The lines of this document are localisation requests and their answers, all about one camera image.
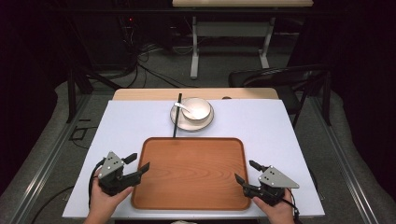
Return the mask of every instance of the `black stick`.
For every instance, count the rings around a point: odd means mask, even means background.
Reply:
[[[181,103],[181,93],[178,94],[178,100],[177,102],[180,104]],[[180,108],[177,106],[176,107],[176,117],[175,117],[175,127],[174,127],[174,136],[176,137],[176,131],[177,131],[177,122],[178,122],[178,113],[180,112]]]

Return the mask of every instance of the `human hand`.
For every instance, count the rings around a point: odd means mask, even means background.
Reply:
[[[285,189],[286,201],[291,203],[291,192]],[[271,206],[258,197],[253,198],[253,202],[268,216],[271,224],[294,224],[292,207],[284,202]]]
[[[85,224],[95,223],[106,223],[111,215],[113,215],[114,211],[117,208],[117,205],[121,203],[129,194],[131,194],[133,188],[128,187],[119,194],[114,196],[109,196],[104,193],[99,186],[98,175],[100,173],[100,169],[96,171],[95,177],[92,182],[92,193],[91,193],[91,208],[90,213],[85,219]]]

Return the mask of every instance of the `white plate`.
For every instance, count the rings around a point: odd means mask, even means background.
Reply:
[[[172,109],[171,109],[171,120],[172,120],[173,123],[175,123],[177,109],[180,109],[180,107],[175,106],[175,105],[172,106]],[[213,110],[212,105],[210,106],[209,117],[205,121],[203,121],[202,123],[199,123],[199,124],[192,123],[192,122],[188,121],[184,117],[184,115],[183,115],[183,113],[181,112],[181,109],[180,109],[180,111],[178,113],[177,127],[182,129],[182,130],[188,131],[188,132],[197,132],[197,131],[203,129],[204,127],[206,127],[207,125],[209,125],[210,122],[212,122],[214,117],[215,117],[215,111]]]

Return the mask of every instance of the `white tabletop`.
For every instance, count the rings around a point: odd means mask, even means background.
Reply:
[[[173,123],[170,109],[175,101],[109,101],[96,136],[88,151],[63,217],[84,218],[88,215],[88,184],[95,164],[114,151],[120,158],[140,152],[150,137],[171,137]],[[291,127],[289,116],[280,100],[209,100],[215,117],[197,133],[177,130],[177,137],[236,137],[245,148],[247,164],[254,160],[275,168],[300,185],[292,192],[302,217],[324,216],[324,211],[305,164],[302,151]],[[138,161],[124,168],[127,175],[136,171]],[[259,185],[261,173],[247,168],[250,184]],[[117,219],[199,219],[257,218],[265,214],[252,203],[245,211],[174,211],[138,210],[131,199],[124,200],[113,214]]]
[[[173,0],[174,7],[312,7],[312,0]]]

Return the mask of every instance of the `brown tray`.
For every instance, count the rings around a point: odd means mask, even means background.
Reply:
[[[150,168],[134,188],[135,208],[245,210],[250,205],[234,176],[248,181],[244,147],[237,138],[149,138],[139,167],[147,162]]]

